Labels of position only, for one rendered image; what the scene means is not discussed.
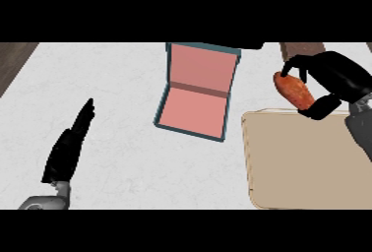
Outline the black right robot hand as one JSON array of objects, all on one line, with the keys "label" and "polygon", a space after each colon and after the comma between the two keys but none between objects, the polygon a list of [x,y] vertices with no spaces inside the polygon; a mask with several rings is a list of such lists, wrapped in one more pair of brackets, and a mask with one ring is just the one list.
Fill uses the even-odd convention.
[{"label": "black right robot hand", "polygon": [[306,109],[298,112],[314,120],[321,120],[346,101],[357,102],[372,93],[372,75],[364,68],[342,54],[326,51],[315,55],[295,55],[281,68],[280,77],[284,78],[292,68],[299,69],[299,79],[306,82],[311,75],[318,84],[329,91]]}]

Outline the beige tray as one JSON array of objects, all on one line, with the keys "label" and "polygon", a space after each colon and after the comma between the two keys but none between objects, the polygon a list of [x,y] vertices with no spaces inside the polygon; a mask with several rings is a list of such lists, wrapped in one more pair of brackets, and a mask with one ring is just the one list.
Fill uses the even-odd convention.
[{"label": "beige tray", "polygon": [[259,209],[372,209],[372,162],[343,125],[292,109],[240,116],[247,195]]}]

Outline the teal box with pink inside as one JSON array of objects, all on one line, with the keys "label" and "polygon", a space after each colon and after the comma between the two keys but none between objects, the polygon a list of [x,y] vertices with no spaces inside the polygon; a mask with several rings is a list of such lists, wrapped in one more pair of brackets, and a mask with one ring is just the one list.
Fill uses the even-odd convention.
[{"label": "teal box with pink inside", "polygon": [[153,125],[221,142],[240,50],[202,42],[166,42],[165,52],[166,84]]}]

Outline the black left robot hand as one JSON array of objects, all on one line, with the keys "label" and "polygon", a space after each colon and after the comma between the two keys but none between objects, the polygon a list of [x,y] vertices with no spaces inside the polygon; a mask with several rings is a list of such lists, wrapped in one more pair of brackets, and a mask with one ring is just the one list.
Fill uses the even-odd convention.
[{"label": "black left robot hand", "polygon": [[88,99],[76,114],[73,124],[66,128],[51,147],[45,160],[41,183],[67,182],[79,159],[81,146],[94,118],[92,99]]}]

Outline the brown wooden panel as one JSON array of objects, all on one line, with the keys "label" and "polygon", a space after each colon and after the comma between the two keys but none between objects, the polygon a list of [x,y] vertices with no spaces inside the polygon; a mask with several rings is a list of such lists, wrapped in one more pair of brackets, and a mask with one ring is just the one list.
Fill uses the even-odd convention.
[{"label": "brown wooden panel", "polygon": [[283,61],[287,61],[295,55],[315,55],[326,51],[320,42],[280,42],[278,45]]},{"label": "brown wooden panel", "polygon": [[36,42],[0,42],[0,97],[38,45]]}]

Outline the orange sweet potato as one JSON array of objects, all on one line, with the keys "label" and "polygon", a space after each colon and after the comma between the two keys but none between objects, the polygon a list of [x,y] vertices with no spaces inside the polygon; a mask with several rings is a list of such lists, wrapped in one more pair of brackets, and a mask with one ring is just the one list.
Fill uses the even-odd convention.
[{"label": "orange sweet potato", "polygon": [[311,107],[315,100],[303,82],[293,76],[281,76],[280,72],[272,75],[272,83],[278,94],[287,99],[292,105],[305,110]]}]

